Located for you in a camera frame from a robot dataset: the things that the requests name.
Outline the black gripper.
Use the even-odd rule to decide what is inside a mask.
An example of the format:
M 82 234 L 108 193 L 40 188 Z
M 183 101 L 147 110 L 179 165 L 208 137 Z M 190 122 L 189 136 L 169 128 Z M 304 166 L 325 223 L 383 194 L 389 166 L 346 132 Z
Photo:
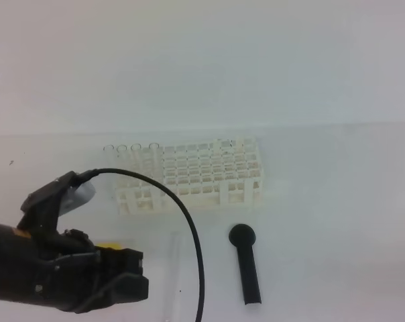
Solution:
M 65 301 L 59 309 L 76 314 L 148 298 L 142 252 L 96 246 L 77 229 L 57 230 L 66 198 L 89 181 L 73 171 L 31 193 L 21 206 L 20 231 L 31 235 L 40 254 L 38 276 L 47 299 Z

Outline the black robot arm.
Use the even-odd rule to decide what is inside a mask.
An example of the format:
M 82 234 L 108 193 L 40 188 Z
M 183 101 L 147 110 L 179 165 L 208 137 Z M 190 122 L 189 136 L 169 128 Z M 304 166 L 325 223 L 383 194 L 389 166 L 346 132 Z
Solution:
M 82 314 L 148 298 L 141 252 L 96 246 L 77 229 L 57 230 L 92 175 L 66 173 L 27 197 L 17 227 L 0 224 L 0 301 Z

